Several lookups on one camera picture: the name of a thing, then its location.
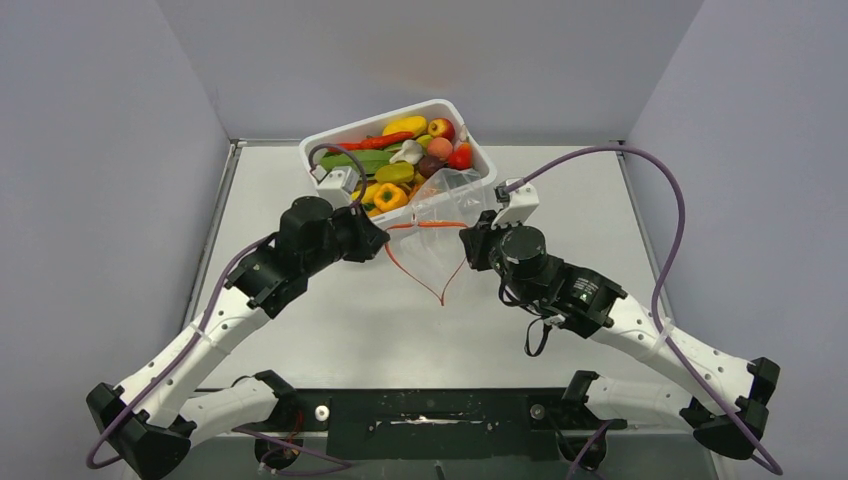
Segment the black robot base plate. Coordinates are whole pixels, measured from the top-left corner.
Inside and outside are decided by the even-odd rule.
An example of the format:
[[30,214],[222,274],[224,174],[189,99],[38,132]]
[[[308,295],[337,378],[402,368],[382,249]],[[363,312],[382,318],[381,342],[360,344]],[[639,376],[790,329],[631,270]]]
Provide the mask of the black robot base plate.
[[554,461],[600,427],[567,405],[564,388],[301,389],[260,423],[296,428],[343,460]]

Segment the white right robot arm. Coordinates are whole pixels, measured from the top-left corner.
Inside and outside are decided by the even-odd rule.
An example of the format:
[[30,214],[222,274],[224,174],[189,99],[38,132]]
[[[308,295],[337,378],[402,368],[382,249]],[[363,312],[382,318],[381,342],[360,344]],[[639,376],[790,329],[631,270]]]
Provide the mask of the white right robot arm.
[[492,210],[483,212],[459,238],[472,270],[498,275],[505,305],[622,352],[663,378],[642,383],[579,370],[562,398],[568,422],[667,426],[690,432],[718,455],[753,457],[780,374],[775,362],[725,354],[673,325],[658,326],[619,284],[549,254],[539,229],[497,226],[495,217]]

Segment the clear zip top bag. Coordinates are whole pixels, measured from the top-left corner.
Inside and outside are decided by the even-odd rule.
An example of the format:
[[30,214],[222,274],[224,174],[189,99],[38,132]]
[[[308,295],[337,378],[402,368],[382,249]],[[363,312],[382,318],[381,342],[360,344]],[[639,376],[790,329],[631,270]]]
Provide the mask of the clear zip top bag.
[[388,228],[388,259],[445,306],[451,284],[467,265],[459,232],[473,226],[489,206],[477,171],[437,171],[413,195],[410,220]]

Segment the yellow green starfruit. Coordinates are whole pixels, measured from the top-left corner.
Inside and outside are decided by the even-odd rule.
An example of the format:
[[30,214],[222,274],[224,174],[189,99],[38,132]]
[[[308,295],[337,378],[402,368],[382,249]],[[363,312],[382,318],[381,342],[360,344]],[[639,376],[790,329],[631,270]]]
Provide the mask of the yellow green starfruit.
[[414,165],[405,162],[398,164],[388,164],[379,168],[374,178],[378,183],[404,184],[411,182],[415,176],[416,170]]

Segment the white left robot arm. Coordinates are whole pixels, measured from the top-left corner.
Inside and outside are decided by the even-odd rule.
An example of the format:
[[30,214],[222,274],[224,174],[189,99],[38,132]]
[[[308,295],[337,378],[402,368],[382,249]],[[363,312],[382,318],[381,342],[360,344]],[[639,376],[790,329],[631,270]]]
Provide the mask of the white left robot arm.
[[303,295],[313,276],[338,261],[370,261],[389,240],[360,206],[294,200],[276,231],[229,261],[207,307],[167,347],[116,385],[90,391],[98,442],[139,478],[162,479],[193,447],[222,433],[292,425],[296,391],[271,370],[213,393],[195,391],[241,342]]

